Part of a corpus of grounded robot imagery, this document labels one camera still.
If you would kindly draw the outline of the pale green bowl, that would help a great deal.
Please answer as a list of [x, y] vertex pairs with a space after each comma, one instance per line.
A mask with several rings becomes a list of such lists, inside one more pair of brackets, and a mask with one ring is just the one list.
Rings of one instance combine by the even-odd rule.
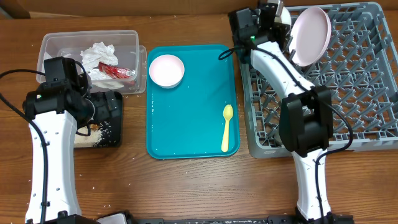
[[290, 12], [287, 10], [286, 7], [283, 7], [282, 14], [280, 17], [275, 17], [274, 22], [291, 26], [292, 25], [292, 18]]

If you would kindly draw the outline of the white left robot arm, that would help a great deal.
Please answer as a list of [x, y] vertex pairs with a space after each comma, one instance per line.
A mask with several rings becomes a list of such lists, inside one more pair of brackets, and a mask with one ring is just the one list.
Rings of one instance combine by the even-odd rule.
[[122, 95], [92, 93], [91, 80], [86, 73], [78, 73], [79, 65], [72, 58], [45, 60], [45, 82], [28, 93], [23, 103], [33, 147], [26, 223], [55, 223], [81, 216], [75, 188], [75, 136], [91, 124], [122, 121]]

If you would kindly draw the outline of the white napkin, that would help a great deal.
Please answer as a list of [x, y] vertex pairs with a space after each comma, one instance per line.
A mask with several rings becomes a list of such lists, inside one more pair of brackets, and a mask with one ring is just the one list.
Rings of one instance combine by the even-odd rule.
[[90, 76], [91, 80], [109, 80], [111, 76], [105, 72], [101, 72], [99, 64], [116, 66], [119, 65], [119, 60], [114, 54], [114, 45], [105, 45], [103, 42], [94, 43], [92, 47], [81, 51], [82, 65]]

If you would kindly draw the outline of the pink round plate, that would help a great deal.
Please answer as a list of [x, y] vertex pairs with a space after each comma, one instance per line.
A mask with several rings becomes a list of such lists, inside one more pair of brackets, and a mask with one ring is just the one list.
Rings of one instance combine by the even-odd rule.
[[295, 21], [290, 36], [289, 52], [294, 64], [306, 67], [317, 62], [325, 53], [331, 38], [331, 22], [320, 7], [309, 7]]

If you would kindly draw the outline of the pink bowl with nuts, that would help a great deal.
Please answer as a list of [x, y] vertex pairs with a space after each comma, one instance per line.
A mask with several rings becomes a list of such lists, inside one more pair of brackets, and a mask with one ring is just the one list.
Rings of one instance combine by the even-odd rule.
[[174, 88], [180, 84], [185, 73], [183, 62], [174, 55], [156, 57], [149, 67], [151, 80], [162, 88]]

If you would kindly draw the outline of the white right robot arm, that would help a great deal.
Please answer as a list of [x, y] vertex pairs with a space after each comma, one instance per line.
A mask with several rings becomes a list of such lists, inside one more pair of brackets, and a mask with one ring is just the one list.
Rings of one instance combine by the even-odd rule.
[[331, 92], [295, 68], [317, 62], [331, 38], [331, 22], [320, 7], [305, 9], [293, 21], [282, 1], [260, 3], [228, 14], [235, 51], [264, 76], [280, 100], [277, 137], [290, 151], [298, 183], [301, 223], [332, 223], [325, 184], [325, 158], [333, 135]]

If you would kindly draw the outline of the red snack wrapper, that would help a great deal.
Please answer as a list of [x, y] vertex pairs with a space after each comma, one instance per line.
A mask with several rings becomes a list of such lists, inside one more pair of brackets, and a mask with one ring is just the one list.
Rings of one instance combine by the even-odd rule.
[[113, 79], [136, 78], [136, 72], [127, 68], [116, 67], [100, 62], [98, 64], [98, 69]]

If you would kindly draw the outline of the white rice pile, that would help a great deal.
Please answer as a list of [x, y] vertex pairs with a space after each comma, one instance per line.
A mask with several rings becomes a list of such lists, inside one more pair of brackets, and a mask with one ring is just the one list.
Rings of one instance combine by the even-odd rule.
[[103, 121], [97, 125], [100, 128], [96, 131], [91, 130], [90, 125], [78, 129], [74, 141], [75, 148], [109, 146], [113, 142], [111, 123]]

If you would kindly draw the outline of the brown nut clump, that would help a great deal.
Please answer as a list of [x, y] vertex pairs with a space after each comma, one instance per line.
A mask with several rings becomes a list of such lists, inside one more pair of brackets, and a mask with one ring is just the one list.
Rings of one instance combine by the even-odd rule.
[[96, 131], [96, 130], [99, 130], [99, 128], [100, 128], [100, 126], [97, 125], [97, 124], [91, 124], [91, 125], [90, 125], [90, 129], [91, 129], [91, 130]]

